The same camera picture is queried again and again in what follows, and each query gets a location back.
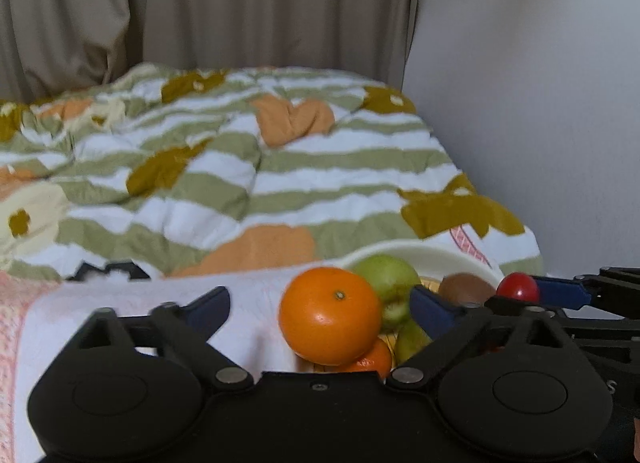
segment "white bowl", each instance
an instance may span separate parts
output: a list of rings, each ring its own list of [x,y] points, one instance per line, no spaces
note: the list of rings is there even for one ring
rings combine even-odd
[[[349,269],[375,253],[387,253],[404,259],[415,268],[418,275],[438,281],[452,273],[466,272],[477,275],[495,288],[504,277],[500,269],[481,263],[471,255],[441,245],[427,245],[419,239],[396,239],[375,243],[350,253],[340,259],[336,265],[339,268]]]

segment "brown kiwi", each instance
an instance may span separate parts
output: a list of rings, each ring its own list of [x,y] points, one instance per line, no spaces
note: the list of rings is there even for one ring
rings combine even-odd
[[[440,283],[438,294],[455,305],[484,302],[495,295],[495,288],[472,273],[447,275]]]

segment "silver pin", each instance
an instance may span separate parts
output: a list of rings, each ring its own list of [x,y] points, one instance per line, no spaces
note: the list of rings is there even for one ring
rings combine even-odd
[[[225,367],[216,373],[216,379],[222,383],[240,383],[249,376],[242,367]]]
[[[418,383],[424,378],[424,373],[415,367],[398,367],[391,376],[401,383]]]

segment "orange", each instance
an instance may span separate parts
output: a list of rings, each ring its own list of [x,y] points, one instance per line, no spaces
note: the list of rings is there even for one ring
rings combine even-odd
[[[340,268],[300,273],[280,301],[278,323],[289,347],[323,366],[354,361],[378,337],[382,306],[369,283]]]
[[[352,362],[351,364],[344,364],[343,366],[334,367],[334,371],[338,373],[354,373],[356,371],[377,371],[380,378],[388,377],[391,372],[391,351],[386,345],[386,342],[378,338],[373,343],[373,347],[367,351],[364,356]]]

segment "curtain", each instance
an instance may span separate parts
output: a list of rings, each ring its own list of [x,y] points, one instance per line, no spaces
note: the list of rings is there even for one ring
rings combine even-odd
[[[309,66],[402,84],[416,0],[0,0],[0,98],[179,68]]]

